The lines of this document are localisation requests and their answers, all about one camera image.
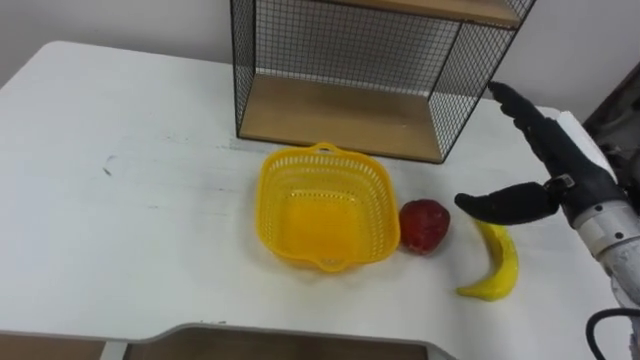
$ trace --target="basket handle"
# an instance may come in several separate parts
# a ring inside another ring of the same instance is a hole
[[[320,142],[311,147],[308,147],[307,150],[314,154],[317,153],[325,153],[325,154],[344,154],[345,152],[338,149],[337,146],[331,143]]]
[[[316,265],[326,272],[340,272],[351,265],[350,261],[337,259],[320,259],[315,261]]]

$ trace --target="white table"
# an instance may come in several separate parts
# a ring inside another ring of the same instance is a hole
[[[480,102],[444,165],[380,160],[399,204],[448,207],[446,245],[339,276],[294,270],[256,238],[255,181],[279,146],[236,139],[233,114],[230,65],[40,50],[0,91],[0,331],[143,342],[196,325],[420,342],[461,359],[590,358],[585,322],[616,303],[559,215],[511,229],[521,271],[508,298],[454,293],[489,269],[454,194],[547,177],[495,102]],[[601,325],[610,359],[628,357],[628,334],[625,320]]]

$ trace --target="metal grid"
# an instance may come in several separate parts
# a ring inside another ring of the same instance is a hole
[[[524,21],[534,1],[535,0],[506,0],[507,4],[516,12],[521,21]]]
[[[446,157],[504,56],[513,31],[463,24],[429,98],[440,152]]]
[[[231,0],[230,6],[236,132],[239,132],[256,68],[255,0]]]
[[[459,23],[309,0],[257,0],[258,72],[425,95]]]

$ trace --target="red apple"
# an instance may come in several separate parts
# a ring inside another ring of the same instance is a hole
[[[449,211],[435,200],[408,202],[400,210],[401,242],[418,254],[430,254],[444,239],[450,222]]]

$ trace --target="banana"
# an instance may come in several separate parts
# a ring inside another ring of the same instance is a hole
[[[484,280],[456,289],[458,295],[495,301],[509,295],[518,280],[518,254],[504,226],[476,220],[495,266],[495,272]]]

